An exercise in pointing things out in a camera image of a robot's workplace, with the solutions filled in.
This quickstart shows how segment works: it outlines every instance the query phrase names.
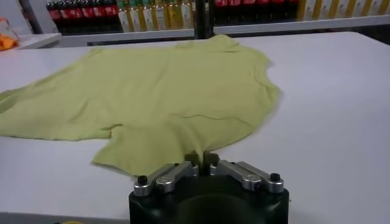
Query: white table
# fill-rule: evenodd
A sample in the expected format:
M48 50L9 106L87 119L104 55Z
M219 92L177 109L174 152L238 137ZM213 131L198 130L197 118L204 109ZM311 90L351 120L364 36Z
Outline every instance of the white table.
M390 46L352 32L237 40L269 56L268 76L283 95L259 131L220 156L280 173L291 193L290 223L389 223ZM0 54L0 91L45 77L88 50ZM127 223L132 181L90 165L106 142L0 137L0 212L9 212L0 223L28 217L14 213ZM30 223L54 219L37 220Z

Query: shelf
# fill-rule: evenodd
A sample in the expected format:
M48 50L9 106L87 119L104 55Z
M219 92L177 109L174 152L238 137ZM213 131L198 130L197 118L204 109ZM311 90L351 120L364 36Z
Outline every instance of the shelf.
M365 16L345 19L327 19L315 21L298 21L289 23L268 23L240 26L217 26L214 27L215 34L239 34L239 33L262 33L293 30L314 30L345 28L359 26L376 26L390 24L390 15Z
M87 46L88 43L98 43L104 41L185 38L185 37L193 37L193 36L194 36L194 29L75 35L75 36L64 36L61 40L61 46L79 47L79 46Z
M44 33L32 35L20 35L17 49L38 49L58 44L62 36L60 33Z

